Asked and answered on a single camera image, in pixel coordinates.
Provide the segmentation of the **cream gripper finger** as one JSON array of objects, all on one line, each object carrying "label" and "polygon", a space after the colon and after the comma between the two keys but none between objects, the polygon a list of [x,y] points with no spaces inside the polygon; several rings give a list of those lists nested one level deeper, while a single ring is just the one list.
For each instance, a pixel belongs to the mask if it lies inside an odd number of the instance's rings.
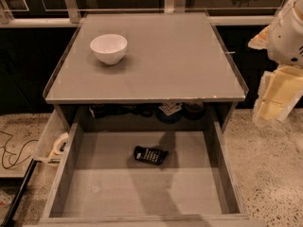
[{"label": "cream gripper finger", "polygon": [[261,77],[258,98],[253,109],[253,122],[265,127],[284,121],[303,96],[303,68],[280,65]]},{"label": "cream gripper finger", "polygon": [[252,38],[248,46],[253,49],[261,50],[267,48],[269,26],[265,27],[259,34]]}]

